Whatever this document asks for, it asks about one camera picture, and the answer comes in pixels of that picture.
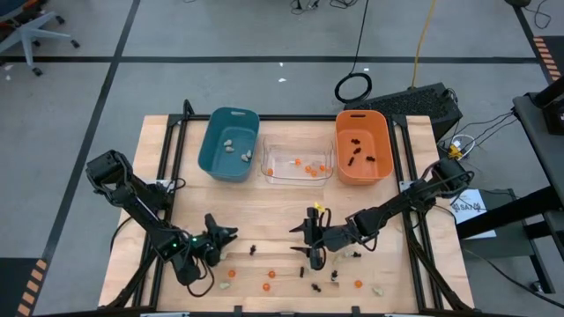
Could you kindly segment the clear plastic bin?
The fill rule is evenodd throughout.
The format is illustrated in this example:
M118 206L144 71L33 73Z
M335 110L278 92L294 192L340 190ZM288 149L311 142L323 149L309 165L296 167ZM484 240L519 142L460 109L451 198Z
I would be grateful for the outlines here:
M262 141L261 172L272 184L322 187L333 175L334 150L327 136L266 136ZM296 159L301 160L300 166L295 165ZM325 165L326 170L321 171L320 165ZM311 166L317 176L307 173L305 166ZM269 168L272 176L267 174Z

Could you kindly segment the blue office chair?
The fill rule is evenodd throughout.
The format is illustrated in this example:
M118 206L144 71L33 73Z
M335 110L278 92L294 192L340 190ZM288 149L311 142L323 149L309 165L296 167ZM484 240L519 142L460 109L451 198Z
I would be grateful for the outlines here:
M38 42L39 38L69 40L74 48L79 48L80 44L67 33L42 29L45 24L53 19L59 25L63 25L66 22L62 16L54 11L39 12L39 15L25 23L18 22L17 16L30 8L30 2L31 0L0 0L0 25L8 24L12 28L11 34L0 41L0 53L20 42L24 50L27 66L36 77L40 77L43 72L34 65L32 50L32 46L39 47L41 45Z

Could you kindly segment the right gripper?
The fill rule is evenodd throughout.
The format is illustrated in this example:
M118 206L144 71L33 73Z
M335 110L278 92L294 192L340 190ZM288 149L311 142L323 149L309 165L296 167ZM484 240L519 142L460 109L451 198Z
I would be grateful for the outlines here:
M351 231L346 225L332 225L332 212L325 208L319 211L315 207L307 208L307 218L290 232L305 232L308 247L291 247L309 258L310 268L321 270L327 260L327 252L337 252L354 242Z

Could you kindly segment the black side table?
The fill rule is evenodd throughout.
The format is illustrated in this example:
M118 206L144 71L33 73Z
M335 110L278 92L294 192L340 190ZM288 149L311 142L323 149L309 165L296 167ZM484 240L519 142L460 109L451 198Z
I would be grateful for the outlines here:
M486 212L459 223L459 238L470 238L499 229L493 240L493 250L501 251L501 244L512 236L530 245L530 258L544 292L530 286L509 281L539 299L564 309L564 304L544 296L553 290L545 266L537 255L534 240L553 239L564 261L564 92L551 96L548 92L528 93L513 100L516 119L522 124L538 161L550 185L518 198L510 191L483 191Z

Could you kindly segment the black computer tower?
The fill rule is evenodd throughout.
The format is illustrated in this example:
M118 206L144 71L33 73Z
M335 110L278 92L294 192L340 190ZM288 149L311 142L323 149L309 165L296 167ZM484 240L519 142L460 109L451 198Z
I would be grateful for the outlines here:
M428 116L436 141L463 117L456 93L443 83L353 102L345 105L345 110L375 110L384 116Z

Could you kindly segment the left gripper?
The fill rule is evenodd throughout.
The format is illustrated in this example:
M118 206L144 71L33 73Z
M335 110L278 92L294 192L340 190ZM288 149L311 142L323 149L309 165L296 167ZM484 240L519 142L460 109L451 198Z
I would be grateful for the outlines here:
M190 238L190 254L210 267L220 261L221 250L238 238L237 227L221 227L219 229L211 213L204 215L206 232Z

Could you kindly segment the teal plastic bin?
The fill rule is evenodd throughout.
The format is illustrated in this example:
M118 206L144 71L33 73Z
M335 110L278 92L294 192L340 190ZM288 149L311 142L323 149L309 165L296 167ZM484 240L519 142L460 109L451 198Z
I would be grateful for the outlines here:
M243 182L250 174L253 163L260 119L254 111L220 107L210 117L197 163L217 181ZM226 152L224 142L233 141L234 152ZM252 151L248 162L241 155Z

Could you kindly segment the orange plastic bin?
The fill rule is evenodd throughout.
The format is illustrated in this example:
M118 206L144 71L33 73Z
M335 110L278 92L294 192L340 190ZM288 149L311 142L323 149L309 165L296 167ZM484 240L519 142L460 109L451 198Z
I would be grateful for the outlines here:
M360 144L351 143L351 139ZM371 185L387 178L394 169L386 118L374 110L345 110L335 120L338 178L347 185ZM356 148L361 152L353 154ZM375 161L367 161L367 156ZM351 166L349 159L354 157Z

